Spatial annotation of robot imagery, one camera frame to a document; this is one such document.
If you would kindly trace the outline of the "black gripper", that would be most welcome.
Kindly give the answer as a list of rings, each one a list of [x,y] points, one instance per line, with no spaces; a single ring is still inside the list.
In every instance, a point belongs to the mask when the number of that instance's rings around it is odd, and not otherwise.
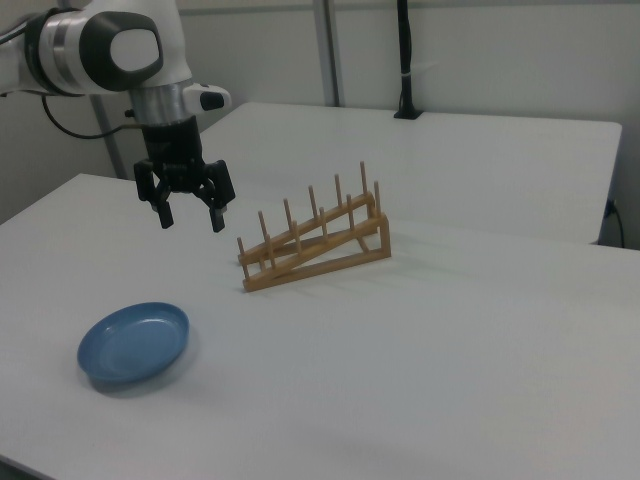
[[[164,126],[144,126],[148,159],[134,164],[138,197],[158,214],[161,227],[174,224],[171,192],[195,193],[209,208],[214,233],[225,228],[224,213],[236,198],[224,160],[203,166],[202,144],[195,116]]]

